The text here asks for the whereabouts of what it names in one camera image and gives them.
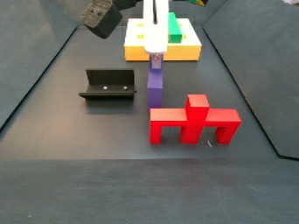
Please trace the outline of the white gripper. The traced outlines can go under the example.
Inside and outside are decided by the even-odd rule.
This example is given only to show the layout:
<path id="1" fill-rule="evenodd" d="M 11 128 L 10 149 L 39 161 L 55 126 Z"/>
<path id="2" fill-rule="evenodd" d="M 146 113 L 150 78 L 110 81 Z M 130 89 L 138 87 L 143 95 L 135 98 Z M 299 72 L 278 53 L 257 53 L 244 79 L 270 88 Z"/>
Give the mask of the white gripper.
<path id="1" fill-rule="evenodd" d="M 151 55 L 153 69 L 163 67 L 169 45 L 169 0 L 145 0 L 145 50 Z"/>

